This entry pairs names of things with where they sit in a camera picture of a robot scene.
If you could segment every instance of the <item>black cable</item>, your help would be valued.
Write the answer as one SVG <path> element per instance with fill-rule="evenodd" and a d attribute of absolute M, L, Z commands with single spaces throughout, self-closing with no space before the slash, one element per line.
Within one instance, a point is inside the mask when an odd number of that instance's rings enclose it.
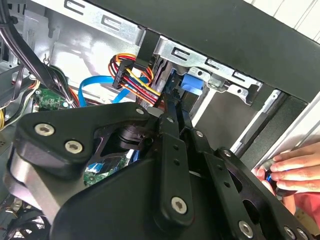
<path fill-rule="evenodd" d="M 17 74 L 16 79 L 15 79 L 14 91 L 13 91 L 13 95 L 12 95 L 11 101 L 16 100 L 20 95 L 22 80 L 24 79 L 24 70 L 25 70 L 25 67 L 23 66 L 18 71 L 18 74 Z"/>
<path fill-rule="evenodd" d="M 10 17 L 7 0 L 0 1 L 0 36 L 10 51 L 38 80 L 50 90 L 57 89 L 45 65 L 16 30 Z"/>
<path fill-rule="evenodd" d="M 53 70 L 54 75 L 57 77 L 57 81 L 59 82 L 60 90 L 63 92 L 65 98 L 69 101 L 72 107 L 77 108 L 78 102 L 71 93 L 71 90 L 68 85 L 68 80 L 66 75 L 62 72 L 62 70 L 54 65 L 51 65 L 50 68 Z"/>
<path fill-rule="evenodd" d="M 15 114 L 12 115 L 7 121 L 5 121 L 4 126 L 11 124 L 11 122 L 13 122 L 17 117 L 20 116 L 20 114 L 22 113 L 22 111 L 23 111 L 23 109 L 24 109 L 24 105 L 25 105 L 26 98 L 27 98 L 28 94 L 31 93 L 32 91 L 33 91 L 33 89 L 27 89 L 27 90 L 23 93 L 23 95 L 22 95 L 22 97 L 21 97 L 21 102 L 20 102 L 20 105 L 19 105 L 18 110 L 17 110 L 17 111 L 15 112 Z"/>

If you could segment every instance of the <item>black metal bracket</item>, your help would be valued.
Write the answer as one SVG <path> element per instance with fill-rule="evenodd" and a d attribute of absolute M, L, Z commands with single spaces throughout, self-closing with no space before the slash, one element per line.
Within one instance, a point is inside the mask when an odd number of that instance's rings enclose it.
<path fill-rule="evenodd" d="M 136 56 L 134 67 L 145 72 L 149 66 L 150 60 L 154 54 L 155 48 L 158 44 L 160 35 L 149 29 L 145 30 L 145 35 L 142 44 Z"/>
<path fill-rule="evenodd" d="M 108 139 L 118 136 L 119 129 L 128 125 L 144 126 L 148 119 L 147 111 L 132 102 L 27 114 L 16 127 L 13 141 L 15 152 L 51 174 L 63 179 L 75 179 L 82 175 L 88 161 L 96 157 L 95 153 L 106 146 Z M 38 124 L 51 125 L 54 133 L 50 136 L 37 134 L 35 126 Z M 94 149 L 94 139 L 101 138 L 104 145 Z M 66 150 L 65 144 L 71 140 L 82 145 L 80 153 L 73 154 Z"/>
<path fill-rule="evenodd" d="M 135 103 L 118 103 L 33 113 L 19 121 L 10 159 L 18 155 L 63 181 L 79 177 L 89 159 L 105 149 L 109 156 L 142 149 L 140 160 L 61 207 L 52 224 L 53 240 L 88 239 L 92 233 L 98 239 L 107 234 L 118 239 L 289 240 L 286 228 L 297 239 L 298 228 L 312 239 L 232 152 L 210 148 L 181 103 L 167 94 L 160 100 L 164 113 L 159 118 Z M 54 134 L 37 134 L 38 123 L 50 124 Z M 102 137 L 108 140 L 101 151 L 93 141 Z M 148 138 L 152 144 L 143 144 Z M 81 143 L 83 151 L 67 152 L 68 140 Z M 81 221 L 71 221 L 75 215 Z M 70 229 L 81 231 L 71 237 Z"/>

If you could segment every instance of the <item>hand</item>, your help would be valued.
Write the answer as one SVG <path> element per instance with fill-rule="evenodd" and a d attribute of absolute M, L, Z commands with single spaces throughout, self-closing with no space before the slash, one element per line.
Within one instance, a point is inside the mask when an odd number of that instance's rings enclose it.
<path fill-rule="evenodd" d="M 320 192 L 320 142 L 273 158 L 271 178 L 280 189 Z"/>
<path fill-rule="evenodd" d="M 252 172 L 273 195 L 276 195 L 270 183 L 265 180 L 265 175 L 266 175 L 265 170 L 260 168 L 260 169 L 254 169 Z M 292 213 L 293 215 L 295 214 L 296 203 L 295 203 L 295 197 L 293 195 L 283 197 L 282 203 L 290 211 L 290 213 Z"/>

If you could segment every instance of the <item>orange wire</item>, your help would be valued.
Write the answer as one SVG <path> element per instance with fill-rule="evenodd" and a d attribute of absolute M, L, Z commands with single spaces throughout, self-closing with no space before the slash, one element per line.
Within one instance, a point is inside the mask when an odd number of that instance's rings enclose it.
<path fill-rule="evenodd" d="M 140 95 L 138 92 L 133 91 L 132 89 L 130 89 L 129 87 L 123 85 L 122 83 L 120 84 L 121 87 L 128 89 L 131 93 L 133 93 L 134 95 L 136 95 L 137 97 L 145 100 L 148 104 L 151 104 L 152 106 L 154 105 L 154 103 L 152 103 L 151 101 L 149 101 L 148 99 L 146 99 L 144 96 Z"/>
<path fill-rule="evenodd" d="M 79 98 L 78 98 L 78 96 L 75 94 L 74 90 L 73 90 L 71 87 L 69 87 L 69 89 L 70 89 L 70 92 L 71 92 L 72 96 L 74 97 L 76 103 L 77 103 L 78 105 L 80 105 L 80 103 L 79 103 Z"/>
<path fill-rule="evenodd" d="M 35 87 L 35 85 L 36 85 L 36 81 L 34 81 L 34 83 L 32 83 L 32 84 L 28 87 L 28 89 L 32 89 L 32 88 L 34 88 L 34 87 Z"/>

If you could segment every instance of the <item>silver screw head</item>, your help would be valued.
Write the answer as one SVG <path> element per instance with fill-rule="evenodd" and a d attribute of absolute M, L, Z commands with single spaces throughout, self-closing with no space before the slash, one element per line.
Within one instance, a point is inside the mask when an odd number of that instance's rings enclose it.
<path fill-rule="evenodd" d="M 309 240 L 307 234 L 301 228 L 297 228 L 297 231 L 304 240 Z"/>
<path fill-rule="evenodd" d="M 141 115 L 142 115 L 142 114 L 145 114 L 145 112 L 142 111 L 140 108 L 137 108 L 137 109 L 136 109 L 136 112 L 137 112 L 138 114 L 141 114 Z"/>
<path fill-rule="evenodd" d="M 178 196 L 174 196 L 171 199 L 171 206 L 179 214 L 185 214 L 188 209 L 185 201 Z"/>
<path fill-rule="evenodd" d="M 172 124 L 175 122 L 175 120 L 173 120 L 173 119 L 172 119 L 171 117 L 169 117 L 169 116 L 168 116 L 166 119 L 167 119 L 170 123 L 172 123 Z"/>
<path fill-rule="evenodd" d="M 200 138 L 202 138 L 204 135 L 203 135 L 203 133 L 202 132 L 200 132 L 200 131 L 196 131 L 195 132 Z"/>
<path fill-rule="evenodd" d="M 254 232 L 252 231 L 251 227 L 249 226 L 248 223 L 245 221 L 239 221 L 239 228 L 240 231 L 248 238 L 252 239 L 254 237 Z"/>
<path fill-rule="evenodd" d="M 72 154 L 79 154 L 84 149 L 84 147 L 80 142 L 74 141 L 74 140 L 67 141 L 64 147 L 69 153 L 72 153 Z"/>
<path fill-rule="evenodd" d="M 231 153 L 228 150 L 223 150 L 223 153 L 227 156 L 227 157 L 231 157 Z"/>
<path fill-rule="evenodd" d="M 34 130 L 41 136 L 50 136 L 55 133 L 55 128 L 47 123 L 40 123 L 35 125 Z"/>
<path fill-rule="evenodd" d="M 296 239 L 296 235 L 290 228 L 288 228 L 287 226 L 284 226 L 284 230 L 289 235 L 290 238 Z"/>

